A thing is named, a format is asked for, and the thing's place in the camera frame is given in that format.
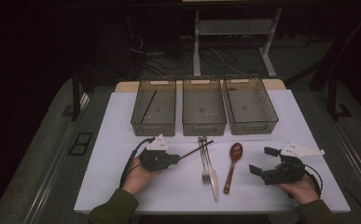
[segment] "sleeve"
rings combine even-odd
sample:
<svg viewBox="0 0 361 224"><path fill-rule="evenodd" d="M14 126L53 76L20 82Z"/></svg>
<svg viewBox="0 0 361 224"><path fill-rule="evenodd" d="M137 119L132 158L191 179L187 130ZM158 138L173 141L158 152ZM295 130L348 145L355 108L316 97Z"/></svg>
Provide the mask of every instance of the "sleeve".
<svg viewBox="0 0 361 224"><path fill-rule="evenodd" d="M92 209L88 216L88 222L93 224L128 224L138 205L137 200L129 192L116 189L107 203Z"/></svg>
<svg viewBox="0 0 361 224"><path fill-rule="evenodd" d="M296 208L301 223L305 224L337 224L338 219L332 214L323 200L305 203Z"/></svg>

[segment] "person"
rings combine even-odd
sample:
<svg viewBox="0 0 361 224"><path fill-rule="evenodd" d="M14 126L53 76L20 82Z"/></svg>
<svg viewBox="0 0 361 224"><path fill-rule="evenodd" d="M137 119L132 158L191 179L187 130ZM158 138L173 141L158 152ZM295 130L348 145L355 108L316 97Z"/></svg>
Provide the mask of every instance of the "person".
<svg viewBox="0 0 361 224"><path fill-rule="evenodd" d="M107 203L92 209L88 216L91 224L125 224L139 205L134 197L137 193L145 189L151 178L158 175L160 171L148 172L140 165L139 158L135 158L131 164L124 185L116 189ZM336 224L337 218L332 214L323 200L321 200L314 190L311 179L305 175L297 183L277 185L285 193L291 194L298 202L296 212L299 215L300 223L305 224Z"/></svg>

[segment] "gray carpet floor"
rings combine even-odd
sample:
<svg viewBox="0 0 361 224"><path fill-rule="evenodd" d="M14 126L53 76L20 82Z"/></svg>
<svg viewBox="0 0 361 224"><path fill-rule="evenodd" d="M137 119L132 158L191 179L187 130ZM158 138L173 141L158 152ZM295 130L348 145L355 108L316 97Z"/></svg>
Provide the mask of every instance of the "gray carpet floor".
<svg viewBox="0 0 361 224"><path fill-rule="evenodd" d="M318 62L331 45L330 42L318 42L307 47L306 41L307 39L302 36L294 39L274 39L270 56L277 78L286 80ZM221 40L220 46L207 40L202 42L202 74L237 73L221 63L215 52L207 48L211 47L217 48L217 53L228 60L232 68L248 74L259 74L261 78L269 78L257 51L257 47L263 42L262 38L224 39ZM180 59L159 57L155 58L154 62L147 63L168 76L192 76L190 56L191 52L185 52ZM141 72L141 76L156 74L157 72L147 69ZM345 104L353 116L332 121L326 112L326 89L313 92L308 88L312 75L287 88L294 93L318 146L326 151L326 162L336 180L361 202L360 178L349 163L344 153L343 142L334 127L338 125L343 129L361 160L361 106L345 87L339 85L338 102ZM81 116L76 121L71 121L71 118L63 113L72 103L71 80L63 84L0 202L0 223L23 223L26 218L26 223L87 223L86 217L73 211L73 207L102 123L105 106L113 90L114 87L98 87L95 93L88 95L88 104L83 107ZM67 155L78 133L92 133L87 153L85 156ZM344 192L344 195L352 211L338 216L344 223L361 223L360 205L347 192ZM31 208L36 208L36 198L42 199L42 204L39 209L32 210L29 214ZM298 220L295 213L270 215L269 218L273 224L295 223ZM248 222L245 216L238 216L232 219L231 223Z"/></svg>

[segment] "metal knife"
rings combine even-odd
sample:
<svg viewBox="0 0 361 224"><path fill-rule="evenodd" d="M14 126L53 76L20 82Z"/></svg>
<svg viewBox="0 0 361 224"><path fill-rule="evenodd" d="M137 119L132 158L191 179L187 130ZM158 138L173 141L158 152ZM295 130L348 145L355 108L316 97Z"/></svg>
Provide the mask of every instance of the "metal knife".
<svg viewBox="0 0 361 224"><path fill-rule="evenodd" d="M203 144L207 143L207 138L204 136L202 138L202 142ZM213 169L212 163L210 162L210 157L209 157L209 151L207 149L207 146L204 149L204 153L205 153L205 157L207 159L207 167L209 170L209 175L210 175L210 183L212 185L212 190L213 190L213 194L215 196L215 201L218 201L218 181L217 181L217 174L215 173L215 169Z"/></svg>

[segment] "plastic bin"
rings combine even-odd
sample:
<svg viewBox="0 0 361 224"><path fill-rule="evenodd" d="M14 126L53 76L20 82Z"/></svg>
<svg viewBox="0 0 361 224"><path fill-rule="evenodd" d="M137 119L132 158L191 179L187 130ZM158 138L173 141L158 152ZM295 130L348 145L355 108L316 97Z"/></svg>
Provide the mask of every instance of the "plastic bin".
<svg viewBox="0 0 361 224"><path fill-rule="evenodd" d="M226 112L219 77L183 77L183 135L223 135Z"/></svg>
<svg viewBox="0 0 361 224"><path fill-rule="evenodd" d="M261 79L224 76L223 96L234 135L271 133L279 121Z"/></svg>
<svg viewBox="0 0 361 224"><path fill-rule="evenodd" d="M175 107L175 77L141 80L131 119L134 134L174 136Z"/></svg>

